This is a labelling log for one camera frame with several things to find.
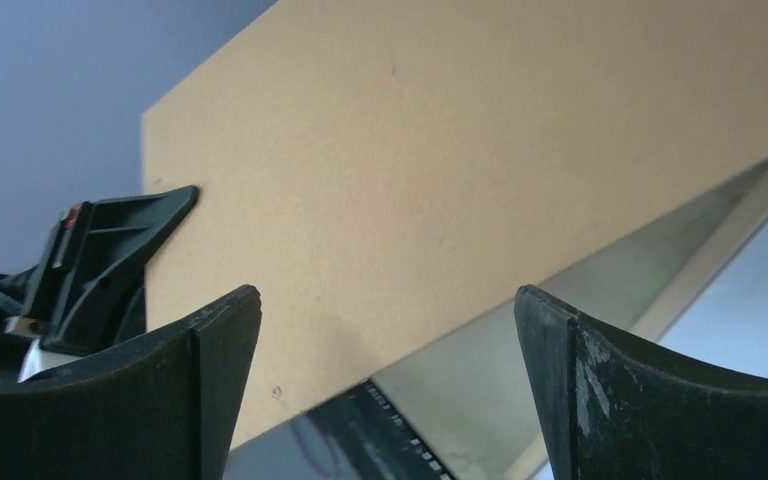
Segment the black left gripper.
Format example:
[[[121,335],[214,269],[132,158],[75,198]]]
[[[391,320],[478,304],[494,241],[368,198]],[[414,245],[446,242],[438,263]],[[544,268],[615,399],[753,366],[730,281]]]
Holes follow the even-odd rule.
[[[198,187],[184,186],[66,211],[36,269],[0,273],[0,382],[21,381],[31,341],[6,332],[21,312],[47,351],[87,356],[125,340],[147,263],[198,199]]]

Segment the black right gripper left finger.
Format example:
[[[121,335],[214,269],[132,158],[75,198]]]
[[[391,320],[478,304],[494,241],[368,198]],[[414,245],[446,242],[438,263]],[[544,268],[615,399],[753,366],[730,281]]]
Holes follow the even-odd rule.
[[[261,325],[243,285],[184,318],[0,383],[0,479],[219,479]]]

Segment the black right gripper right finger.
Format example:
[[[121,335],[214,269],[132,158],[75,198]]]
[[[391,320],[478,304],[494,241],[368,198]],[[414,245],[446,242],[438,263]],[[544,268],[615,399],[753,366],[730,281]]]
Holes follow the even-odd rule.
[[[557,479],[768,479],[768,378],[519,288],[514,318]]]

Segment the white wooden picture frame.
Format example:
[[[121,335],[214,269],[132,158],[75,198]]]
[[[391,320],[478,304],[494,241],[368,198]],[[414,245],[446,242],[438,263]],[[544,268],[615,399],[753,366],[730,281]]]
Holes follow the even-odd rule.
[[[540,286],[658,341],[768,219],[768,159]]]

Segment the brown backing board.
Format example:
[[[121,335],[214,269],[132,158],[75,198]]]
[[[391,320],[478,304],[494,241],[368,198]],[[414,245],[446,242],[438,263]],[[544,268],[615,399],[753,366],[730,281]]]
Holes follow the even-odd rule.
[[[241,445],[767,157],[768,1],[280,1],[142,149],[150,325],[260,292]]]

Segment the colour photo print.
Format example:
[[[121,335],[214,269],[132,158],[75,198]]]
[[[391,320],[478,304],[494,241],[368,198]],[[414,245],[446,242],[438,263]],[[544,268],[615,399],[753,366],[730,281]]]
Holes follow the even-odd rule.
[[[656,344],[768,378],[768,222]]]

